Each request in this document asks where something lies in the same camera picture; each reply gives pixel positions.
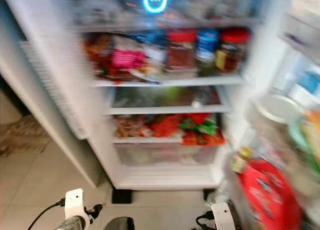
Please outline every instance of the tile floor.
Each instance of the tile floor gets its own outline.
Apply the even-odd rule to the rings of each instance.
[[[51,142],[41,154],[14,153],[0,158],[0,230],[26,230],[47,206],[64,197],[66,191],[82,188],[84,204],[104,203],[90,230],[102,230],[109,220],[128,216],[136,230],[190,230],[195,218],[208,210],[201,191],[138,191],[133,204],[111,204],[111,187],[101,176],[92,188]],[[45,213],[33,230],[53,230],[64,220],[64,209]]]

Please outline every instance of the rug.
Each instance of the rug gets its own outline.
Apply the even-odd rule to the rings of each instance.
[[[0,125],[0,157],[12,153],[40,154],[50,139],[32,115],[23,116],[17,122]]]

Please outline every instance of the green package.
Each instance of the green package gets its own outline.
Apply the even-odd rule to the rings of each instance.
[[[179,124],[179,127],[182,129],[188,130],[197,130],[197,125],[190,117],[187,117],[182,123]]]
[[[187,117],[182,123],[179,124],[182,129],[199,131],[203,134],[214,135],[217,129],[216,124],[211,120],[204,121],[203,124],[195,123],[190,117]]]
[[[203,124],[197,125],[196,129],[203,134],[214,135],[217,129],[217,126],[214,122],[210,120],[204,121]]]

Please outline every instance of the red lid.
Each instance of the red lid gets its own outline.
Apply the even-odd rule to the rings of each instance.
[[[167,36],[172,42],[191,43],[196,41],[197,32],[194,29],[170,30]]]
[[[250,36],[246,28],[234,27],[223,30],[220,34],[221,40],[232,44],[243,44]]]

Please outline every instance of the sauce jar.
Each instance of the sauce jar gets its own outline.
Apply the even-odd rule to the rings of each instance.
[[[200,30],[197,33],[196,62],[200,77],[212,76],[215,68],[216,48],[219,32],[214,29]]]
[[[250,147],[241,147],[232,158],[232,170],[238,174],[242,174],[252,155],[253,151]]]
[[[168,72],[183,71],[195,67],[196,30],[170,30],[167,34],[170,41],[168,47]]]
[[[234,27],[220,33],[221,44],[216,50],[215,66],[221,73],[238,70],[245,57],[246,43],[250,32],[246,28]]]

